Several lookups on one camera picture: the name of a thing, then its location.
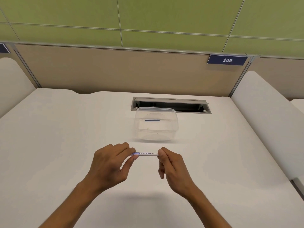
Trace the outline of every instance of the green wall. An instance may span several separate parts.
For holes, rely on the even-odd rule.
[[[0,41],[304,57],[304,0],[0,0],[0,8]]]

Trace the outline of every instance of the transparent plastic box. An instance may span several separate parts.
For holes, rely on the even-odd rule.
[[[139,107],[136,110],[135,136],[143,140],[172,140],[178,130],[176,111],[169,108]]]

